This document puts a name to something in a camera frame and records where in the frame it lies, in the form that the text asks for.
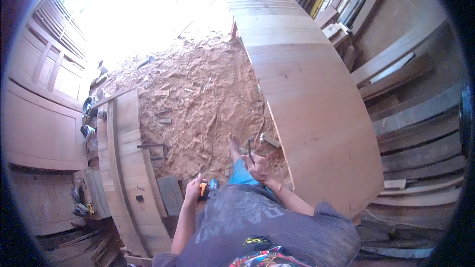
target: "foot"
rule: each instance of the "foot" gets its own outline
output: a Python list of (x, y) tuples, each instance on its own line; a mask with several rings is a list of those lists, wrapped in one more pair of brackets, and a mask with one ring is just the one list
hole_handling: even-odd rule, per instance
[(228, 135), (228, 142), (231, 158), (233, 159), (233, 163), (236, 163), (236, 161), (241, 158), (241, 153), (239, 152), (239, 148), (241, 147), (241, 144), (239, 143), (239, 137), (236, 134), (230, 133)]

